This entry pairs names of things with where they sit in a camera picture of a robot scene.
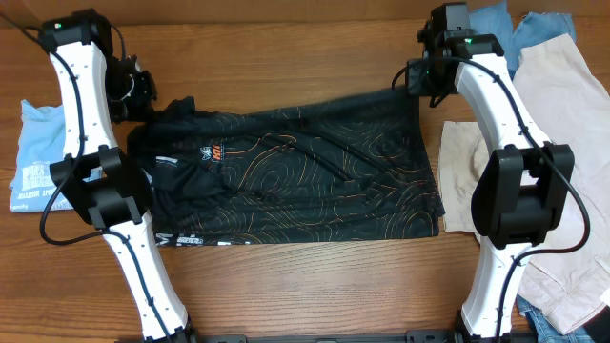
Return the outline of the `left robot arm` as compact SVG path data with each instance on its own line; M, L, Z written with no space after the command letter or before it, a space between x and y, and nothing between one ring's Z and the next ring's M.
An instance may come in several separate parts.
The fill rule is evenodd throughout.
M136 56L113 54L114 26L93 9L45 22L37 41L49 55L65 114L63 157L51 164L63 195L112 249L136 304L145 342L196 342L153 237L152 188L118 146L112 126L146 121L157 97Z

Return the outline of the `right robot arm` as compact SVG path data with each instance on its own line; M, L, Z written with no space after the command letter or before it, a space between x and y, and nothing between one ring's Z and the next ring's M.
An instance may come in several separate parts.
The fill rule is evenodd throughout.
M472 108L489 153L470 211L480 254L468 298L452 330L412 330L411 342L532 342L513 333L511 313L529 259L560 222L575 165L534 123L493 34L477 34L465 3L443 4L417 34L421 58L404 70L409 95L437 106L459 94Z

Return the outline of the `black orange patterned t-shirt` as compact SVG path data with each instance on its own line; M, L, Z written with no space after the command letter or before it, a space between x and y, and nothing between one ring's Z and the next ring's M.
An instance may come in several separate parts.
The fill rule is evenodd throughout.
M128 136L161 246L435 236L444 208L404 89L249 114L173 101Z

